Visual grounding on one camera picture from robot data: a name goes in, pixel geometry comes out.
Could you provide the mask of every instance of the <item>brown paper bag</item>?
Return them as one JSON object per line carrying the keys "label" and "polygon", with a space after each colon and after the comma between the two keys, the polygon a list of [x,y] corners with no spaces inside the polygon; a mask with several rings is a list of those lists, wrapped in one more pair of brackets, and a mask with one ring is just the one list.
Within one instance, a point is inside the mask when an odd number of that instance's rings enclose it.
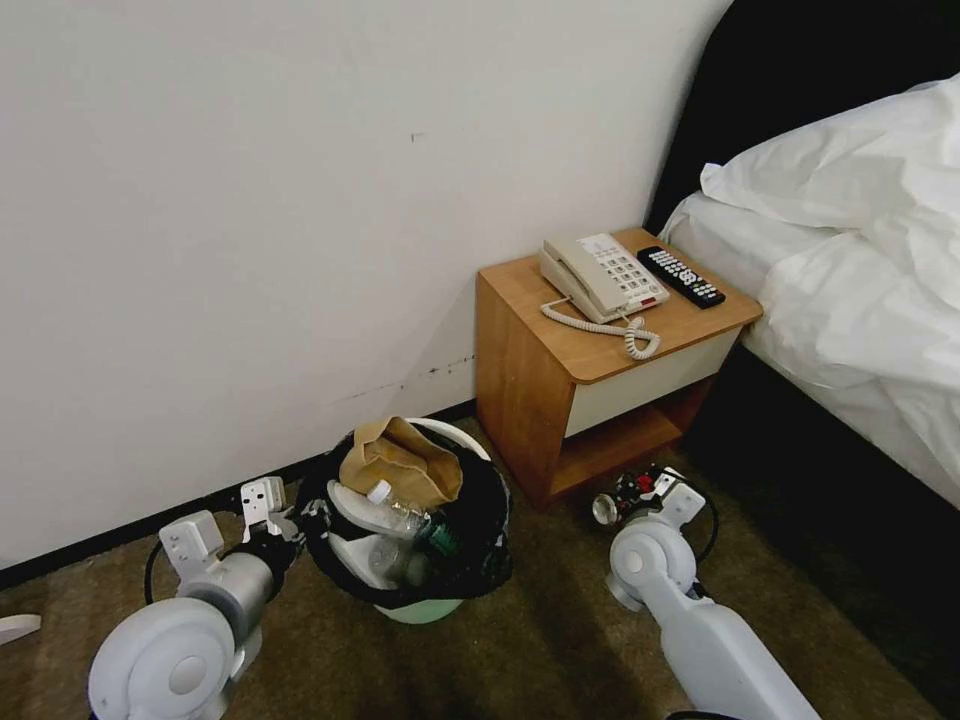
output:
{"label": "brown paper bag", "polygon": [[427,440],[401,417],[353,431],[353,447],[340,464],[340,482],[366,495],[380,480],[399,500],[431,510],[457,499],[463,474],[457,456]]}

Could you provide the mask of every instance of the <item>white drawer front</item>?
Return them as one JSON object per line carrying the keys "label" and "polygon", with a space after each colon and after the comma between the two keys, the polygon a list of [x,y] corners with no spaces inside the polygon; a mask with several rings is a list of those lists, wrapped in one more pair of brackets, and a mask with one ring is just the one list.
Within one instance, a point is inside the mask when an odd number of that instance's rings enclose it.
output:
{"label": "white drawer front", "polygon": [[739,332],[734,328],[606,380],[577,385],[564,437],[713,375]]}

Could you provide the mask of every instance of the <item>remote control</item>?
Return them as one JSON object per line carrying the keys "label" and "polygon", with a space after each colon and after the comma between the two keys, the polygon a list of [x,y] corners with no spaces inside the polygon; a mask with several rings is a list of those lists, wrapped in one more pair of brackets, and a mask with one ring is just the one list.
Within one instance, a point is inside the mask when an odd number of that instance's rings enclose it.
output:
{"label": "remote control", "polygon": [[727,299],[713,285],[656,245],[640,250],[637,260],[701,310],[719,305]]}

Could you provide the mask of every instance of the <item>white wall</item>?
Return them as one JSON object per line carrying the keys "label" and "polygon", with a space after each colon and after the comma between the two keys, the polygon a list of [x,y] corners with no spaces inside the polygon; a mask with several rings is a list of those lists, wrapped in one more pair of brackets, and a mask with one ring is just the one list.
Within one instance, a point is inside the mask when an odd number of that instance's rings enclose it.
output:
{"label": "white wall", "polygon": [[726,4],[0,4],[0,567],[470,398],[474,272],[641,220]]}

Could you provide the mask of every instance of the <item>white telephone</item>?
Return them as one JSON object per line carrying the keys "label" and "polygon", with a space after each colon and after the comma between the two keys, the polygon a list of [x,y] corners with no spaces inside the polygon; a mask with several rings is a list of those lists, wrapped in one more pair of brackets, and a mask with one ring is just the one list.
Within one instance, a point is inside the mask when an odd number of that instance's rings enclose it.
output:
{"label": "white telephone", "polygon": [[[631,322],[626,316],[659,305],[670,297],[670,293],[612,236],[548,240],[540,250],[540,272],[566,296],[540,307],[548,318],[578,330],[623,335],[627,354],[634,360],[646,360],[657,351],[660,337],[641,329],[642,317]],[[553,305],[567,300],[593,322],[584,322],[553,309]],[[627,326],[601,324],[617,318],[623,318]],[[637,349],[636,338],[647,341],[643,350]]]}

